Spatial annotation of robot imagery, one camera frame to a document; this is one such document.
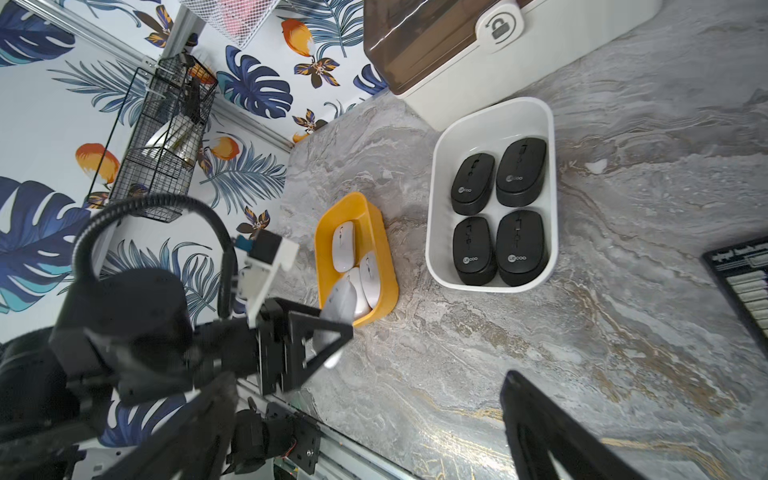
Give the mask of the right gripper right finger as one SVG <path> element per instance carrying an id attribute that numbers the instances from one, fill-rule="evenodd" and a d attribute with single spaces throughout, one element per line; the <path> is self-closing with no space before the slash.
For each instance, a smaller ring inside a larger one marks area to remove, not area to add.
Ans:
<path id="1" fill-rule="evenodd" d="M 507 442 L 520 479 L 641 479 L 520 372 L 500 392 Z"/>

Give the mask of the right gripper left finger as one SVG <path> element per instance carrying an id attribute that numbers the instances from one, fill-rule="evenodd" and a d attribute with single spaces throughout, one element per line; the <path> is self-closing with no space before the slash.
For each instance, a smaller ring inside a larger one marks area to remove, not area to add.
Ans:
<path id="1" fill-rule="evenodd" d="M 219 375 L 102 479 L 218 479 L 234 435 L 238 394 Z"/>

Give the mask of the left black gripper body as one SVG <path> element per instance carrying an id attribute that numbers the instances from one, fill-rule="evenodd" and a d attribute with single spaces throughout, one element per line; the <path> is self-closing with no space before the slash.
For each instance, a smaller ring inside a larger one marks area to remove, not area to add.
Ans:
<path id="1" fill-rule="evenodd" d="M 259 386 L 264 396 L 299 389 L 330 357 L 353 338 L 351 324 L 326 320 L 321 310 L 297 302 L 269 298 L 257 316 Z M 336 334 L 329 345 L 306 353 L 316 334 Z"/>

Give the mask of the black mouse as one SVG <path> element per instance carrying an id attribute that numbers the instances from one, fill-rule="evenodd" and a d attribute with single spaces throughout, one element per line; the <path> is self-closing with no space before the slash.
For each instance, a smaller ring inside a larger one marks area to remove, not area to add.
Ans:
<path id="1" fill-rule="evenodd" d="M 487 205 L 493 186 L 495 158 L 487 153 L 467 157 L 461 164 L 451 188 L 455 213 L 473 216 Z"/>
<path id="2" fill-rule="evenodd" d="M 549 261 L 544 223 L 533 210 L 505 215 L 496 235 L 498 273 L 510 287 L 522 287 L 536 279 Z"/>
<path id="3" fill-rule="evenodd" d="M 496 175 L 496 197 L 507 207 L 525 207 L 540 195 L 544 184 L 547 142 L 526 137 L 507 147 Z"/>
<path id="4" fill-rule="evenodd" d="M 485 218 L 468 217 L 453 231 L 453 264 L 460 280 L 470 286 L 489 283 L 497 273 L 491 232 Z"/>

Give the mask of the white plastic bin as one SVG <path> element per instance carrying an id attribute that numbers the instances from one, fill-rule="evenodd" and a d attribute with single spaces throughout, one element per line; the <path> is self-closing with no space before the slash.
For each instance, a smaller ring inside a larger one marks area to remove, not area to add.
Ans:
<path id="1" fill-rule="evenodd" d="M 544 184 L 539 197 L 525 207 L 507 207 L 496 197 L 496 175 L 505 150 L 517 140 L 536 137 L 547 142 Z M 495 277 L 482 286 L 464 284 L 454 267 L 453 231 L 468 217 L 454 212 L 451 188 L 462 162 L 470 155 L 487 153 L 495 158 L 490 199 L 477 215 L 487 220 L 496 258 L 496 235 L 501 219 L 516 210 L 533 210 L 544 223 L 549 261 L 544 271 L 529 284 L 510 287 L 503 282 L 497 267 Z M 432 179 L 426 241 L 426 262 L 432 277 L 442 286 L 472 292 L 522 293 L 543 284 L 553 273 L 559 253 L 556 188 L 554 117 L 542 100 L 520 97 L 472 113 L 450 125 L 438 140 L 433 153 Z"/>

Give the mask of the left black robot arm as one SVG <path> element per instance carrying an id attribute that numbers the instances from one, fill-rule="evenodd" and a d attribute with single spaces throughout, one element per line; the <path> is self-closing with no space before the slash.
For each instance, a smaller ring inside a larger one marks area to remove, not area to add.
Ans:
<path id="1" fill-rule="evenodd" d="M 218 320 L 194 326 L 181 280 L 161 268 L 99 279 L 92 251 L 120 219 L 152 207 L 179 207 L 216 234 L 222 261 Z M 107 206 L 75 240 L 74 282 L 54 326 L 1 351 L 1 475 L 69 479 L 85 459 L 84 441 L 106 429 L 113 396 L 127 406 L 186 392 L 193 399 L 106 479 L 217 479 L 244 475 L 291 456 L 312 471 L 317 458 L 287 414 L 238 406 L 236 382 L 257 375 L 265 395 L 302 386 L 353 336 L 353 325 L 267 290 L 294 260 L 290 243 L 263 233 L 232 238 L 215 211 L 179 194 Z"/>

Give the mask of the brown lid storage case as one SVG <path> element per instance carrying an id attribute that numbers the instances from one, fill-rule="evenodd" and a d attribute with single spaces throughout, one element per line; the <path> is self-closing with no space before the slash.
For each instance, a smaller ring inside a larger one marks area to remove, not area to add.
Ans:
<path id="1" fill-rule="evenodd" d="M 652 19 L 659 0 L 367 1 L 364 51 L 436 130 Z"/>

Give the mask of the white bowl in basket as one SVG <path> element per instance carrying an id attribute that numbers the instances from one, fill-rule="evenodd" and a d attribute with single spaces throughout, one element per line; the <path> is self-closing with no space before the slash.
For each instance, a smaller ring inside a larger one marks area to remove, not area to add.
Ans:
<path id="1" fill-rule="evenodd" d="M 180 120 L 169 120 L 162 125 L 143 147 L 144 155 L 153 161 L 161 161 L 166 153 L 180 158 L 195 133 L 195 125 L 183 116 Z"/>

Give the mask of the black orange connector board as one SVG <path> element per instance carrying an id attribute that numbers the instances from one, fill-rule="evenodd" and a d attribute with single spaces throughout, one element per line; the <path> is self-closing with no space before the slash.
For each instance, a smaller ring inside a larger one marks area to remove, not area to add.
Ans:
<path id="1" fill-rule="evenodd" d="M 701 261 L 759 350 L 767 356 L 767 237 L 721 246 Z"/>

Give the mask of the pink triangle object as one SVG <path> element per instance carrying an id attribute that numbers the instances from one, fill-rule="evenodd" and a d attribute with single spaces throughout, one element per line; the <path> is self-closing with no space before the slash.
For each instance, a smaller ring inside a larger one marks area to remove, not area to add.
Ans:
<path id="1" fill-rule="evenodd" d="M 272 0 L 214 1 L 208 23 L 231 40 L 243 40 L 261 27 L 277 4 Z"/>

